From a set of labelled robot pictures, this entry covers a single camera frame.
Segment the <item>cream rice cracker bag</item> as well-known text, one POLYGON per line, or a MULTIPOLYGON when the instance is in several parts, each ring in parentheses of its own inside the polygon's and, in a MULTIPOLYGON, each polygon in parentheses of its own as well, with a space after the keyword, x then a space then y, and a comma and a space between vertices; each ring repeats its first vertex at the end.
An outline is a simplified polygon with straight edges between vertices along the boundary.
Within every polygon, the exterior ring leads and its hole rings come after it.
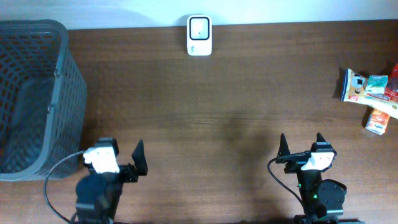
POLYGON ((368 79, 350 68, 345 70, 341 101, 367 105, 397 119, 397 92, 388 88, 382 93, 366 93, 368 79))

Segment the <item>orange Kleenex tissue pack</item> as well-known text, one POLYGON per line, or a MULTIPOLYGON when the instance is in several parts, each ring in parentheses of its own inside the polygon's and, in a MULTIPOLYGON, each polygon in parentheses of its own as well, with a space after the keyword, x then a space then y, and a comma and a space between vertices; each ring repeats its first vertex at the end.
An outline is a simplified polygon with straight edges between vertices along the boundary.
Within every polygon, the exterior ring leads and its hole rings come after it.
POLYGON ((389 119, 389 114, 377 109, 373 109, 369 115, 365 129, 372 133, 383 135, 386 132, 389 119))

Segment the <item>green Kleenex tissue pack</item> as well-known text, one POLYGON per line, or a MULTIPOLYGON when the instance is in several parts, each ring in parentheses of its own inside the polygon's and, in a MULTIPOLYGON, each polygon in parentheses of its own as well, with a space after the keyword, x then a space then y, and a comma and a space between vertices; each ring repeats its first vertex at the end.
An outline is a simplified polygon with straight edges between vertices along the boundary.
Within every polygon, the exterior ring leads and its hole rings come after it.
POLYGON ((387 75, 370 75, 365 86, 365 92, 367 94, 384 94, 387 83, 387 75))

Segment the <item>red snack bag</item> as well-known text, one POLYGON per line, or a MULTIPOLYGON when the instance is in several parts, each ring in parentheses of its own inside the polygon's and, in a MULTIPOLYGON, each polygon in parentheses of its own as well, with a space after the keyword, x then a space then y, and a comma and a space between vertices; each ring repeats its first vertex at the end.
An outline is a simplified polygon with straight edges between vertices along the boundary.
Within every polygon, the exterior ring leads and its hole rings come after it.
POLYGON ((398 64, 393 67, 388 77, 388 83, 384 92, 384 95, 388 97, 389 101, 394 102, 397 102, 397 67, 398 64))

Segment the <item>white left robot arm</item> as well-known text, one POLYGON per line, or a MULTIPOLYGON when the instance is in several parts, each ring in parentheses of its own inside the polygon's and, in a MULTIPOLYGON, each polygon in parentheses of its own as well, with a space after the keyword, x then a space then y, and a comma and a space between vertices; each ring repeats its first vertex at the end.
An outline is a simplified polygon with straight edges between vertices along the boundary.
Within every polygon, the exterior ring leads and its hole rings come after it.
POLYGON ((115 138, 100 138, 84 151, 89 174, 76 185, 76 212, 69 223, 114 223, 123 185, 136 183, 148 173, 143 140, 131 155, 133 164, 119 165, 118 154, 115 138))

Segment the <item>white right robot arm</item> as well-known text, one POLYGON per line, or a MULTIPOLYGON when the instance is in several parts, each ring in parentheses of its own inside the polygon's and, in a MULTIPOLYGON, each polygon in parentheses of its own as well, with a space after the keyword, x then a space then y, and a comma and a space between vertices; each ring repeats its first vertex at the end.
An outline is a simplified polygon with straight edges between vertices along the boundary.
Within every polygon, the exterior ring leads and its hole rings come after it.
POLYGON ((337 152, 325 138, 317 133, 310 150, 292 154, 284 134, 280 135, 277 156, 267 165, 270 175, 283 188, 292 193, 303 208, 302 215, 295 215, 294 223, 361 223, 358 219, 341 219, 347 194, 345 184, 333 179, 323 179, 322 173, 332 167, 337 152), (284 164, 285 174, 296 174, 299 194, 283 184, 271 171, 271 164, 284 164))

